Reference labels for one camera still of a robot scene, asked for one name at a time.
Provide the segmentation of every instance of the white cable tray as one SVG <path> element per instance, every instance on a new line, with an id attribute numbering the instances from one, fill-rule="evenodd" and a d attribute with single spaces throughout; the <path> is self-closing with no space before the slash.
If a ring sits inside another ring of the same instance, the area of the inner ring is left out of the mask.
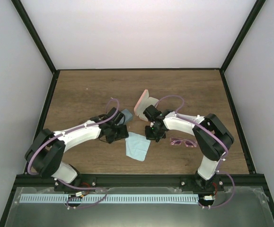
<path id="1" fill-rule="evenodd" d="M 102 194 L 89 194 L 82 199 L 75 198 L 69 203 L 94 203 L 103 198 Z M 65 194 L 22 194 L 20 203 L 66 203 Z M 152 204 L 198 204 L 199 196 L 192 194 L 108 194 L 101 203 L 152 203 Z"/>

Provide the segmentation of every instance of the red wire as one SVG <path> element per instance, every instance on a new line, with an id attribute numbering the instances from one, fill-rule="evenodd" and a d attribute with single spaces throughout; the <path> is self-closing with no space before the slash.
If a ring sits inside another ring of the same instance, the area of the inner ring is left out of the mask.
<path id="1" fill-rule="evenodd" d="M 86 185 L 88 188 L 90 188 L 90 185 L 86 182 L 82 182 L 81 183 L 82 185 Z"/>
<path id="2" fill-rule="evenodd" d="M 215 198 L 217 198 L 217 192 L 218 192 L 218 189 L 217 189 L 217 184 L 216 183 L 212 183 L 214 188 L 215 188 L 215 193 L 214 193 L 214 196 Z"/>

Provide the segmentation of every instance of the black corner post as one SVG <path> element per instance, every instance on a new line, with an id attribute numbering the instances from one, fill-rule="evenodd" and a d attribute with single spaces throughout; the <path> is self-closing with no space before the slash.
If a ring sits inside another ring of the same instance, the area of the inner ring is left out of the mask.
<path id="1" fill-rule="evenodd" d="M 60 74 L 60 70 L 57 70 L 56 73 L 53 74 L 52 81 L 51 81 L 50 87 L 48 88 L 47 96 L 46 96 L 44 106 L 43 106 L 43 109 L 42 109 L 42 112 L 41 112 L 41 115 L 40 115 L 40 120 L 39 120 L 37 129 L 36 129 L 34 139 L 37 137 L 39 132 L 44 127 L 44 123 L 45 123 L 45 120 L 46 120 L 48 109 L 50 108 L 50 104 L 51 104 L 51 101 L 52 101 L 52 98 L 53 98 L 53 93 L 54 93 L 55 88 L 56 88 L 56 84 L 57 84 L 57 81 L 58 81 L 59 74 Z"/>
<path id="2" fill-rule="evenodd" d="M 253 22 L 255 21 L 257 15 L 259 14 L 261 8 L 263 7 L 264 3 L 266 0 L 256 0 L 251 12 L 249 13 L 243 27 L 241 28 L 234 44 L 232 45 L 224 63 L 221 66 L 221 72 L 225 72 L 226 69 L 228 68 L 231 60 L 233 59 L 233 57 L 235 56 L 238 48 L 240 47 L 241 43 L 243 42 L 247 32 L 249 31 L 251 25 L 253 24 Z"/>
<path id="3" fill-rule="evenodd" d="M 48 55 L 32 21 L 30 20 L 27 12 L 24 9 L 24 6 L 22 5 L 22 2 L 20 0 L 11 0 L 12 3 L 14 4 L 18 14 L 20 15 L 23 23 L 25 24 L 25 26 L 28 29 L 28 32 L 30 33 L 30 35 L 32 36 L 36 46 L 38 47 L 40 53 L 42 54 L 47 66 L 49 67 L 49 69 L 51 70 L 52 74 L 55 74 L 57 72 L 55 66 L 53 65 L 53 62 L 50 58 L 50 56 Z"/>
<path id="4" fill-rule="evenodd" d="M 243 153 L 244 153 L 244 157 L 245 157 L 245 160 L 246 160 L 248 171 L 249 171 L 250 174 L 256 174 L 256 168 L 255 168 L 254 162 L 251 158 L 251 154 L 250 154 L 247 142 L 246 142 L 246 138 L 245 138 L 245 135 L 244 135 L 244 132 L 243 132 L 243 129 L 242 129 L 239 117 L 238 117 L 238 113 L 237 113 L 235 104 L 232 100 L 232 96 L 230 94 L 230 89 L 228 87 L 224 72 L 222 72 L 222 70 L 220 70 L 220 74 L 221 74 L 221 79 L 222 79 L 222 82 L 223 82 L 223 85 L 224 85 L 225 93 L 226 93 L 226 96 L 227 96 L 227 99 L 228 99 L 228 103 L 230 105 L 230 110 L 231 110 L 231 113 L 232 113 L 232 117 L 233 117 L 233 120 L 234 120 L 236 128 L 237 128 L 238 136 L 239 136 L 239 139 L 240 139 L 240 143 L 241 143 L 241 146 L 242 146 L 242 150 L 243 150 Z"/>

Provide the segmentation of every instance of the white wall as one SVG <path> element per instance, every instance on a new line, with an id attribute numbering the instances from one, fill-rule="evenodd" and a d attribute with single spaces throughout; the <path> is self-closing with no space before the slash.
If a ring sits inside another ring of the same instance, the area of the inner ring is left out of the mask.
<path id="1" fill-rule="evenodd" d="M 274 199 L 274 0 L 267 0 L 226 71 L 259 173 Z"/>
<path id="2" fill-rule="evenodd" d="M 0 218 L 23 173 L 51 73 L 10 0 L 0 0 Z"/>
<path id="3" fill-rule="evenodd" d="M 58 69 L 220 67 L 255 0 L 23 0 Z"/>

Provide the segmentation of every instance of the small gray object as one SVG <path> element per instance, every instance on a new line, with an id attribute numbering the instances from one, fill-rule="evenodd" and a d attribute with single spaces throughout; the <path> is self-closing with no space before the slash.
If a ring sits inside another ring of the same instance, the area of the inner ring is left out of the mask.
<path id="1" fill-rule="evenodd" d="M 132 115 L 131 112 L 129 112 L 128 109 L 122 110 L 121 113 L 123 113 L 124 116 L 125 116 L 125 122 L 124 122 L 124 124 L 130 122 L 130 121 L 133 119 L 133 115 Z M 120 122 L 118 123 L 118 125 L 119 125 L 119 124 L 122 124 L 122 123 L 123 123 L 123 120 L 124 120 L 124 118 L 122 118 L 122 119 L 120 120 Z"/>

